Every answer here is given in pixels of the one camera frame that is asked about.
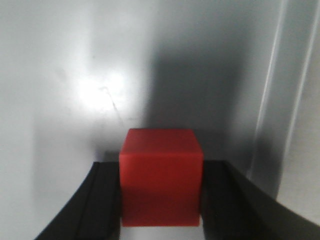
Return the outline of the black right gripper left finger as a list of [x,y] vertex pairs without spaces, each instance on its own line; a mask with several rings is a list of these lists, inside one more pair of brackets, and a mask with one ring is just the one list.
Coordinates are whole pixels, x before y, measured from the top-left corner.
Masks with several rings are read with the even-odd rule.
[[70,200],[38,240],[118,240],[121,231],[119,163],[94,162]]

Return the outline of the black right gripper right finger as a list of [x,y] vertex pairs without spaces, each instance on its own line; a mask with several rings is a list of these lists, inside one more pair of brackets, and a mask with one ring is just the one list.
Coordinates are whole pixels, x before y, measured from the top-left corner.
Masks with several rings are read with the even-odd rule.
[[206,240],[318,240],[320,227],[255,186],[225,160],[203,163],[200,214]]

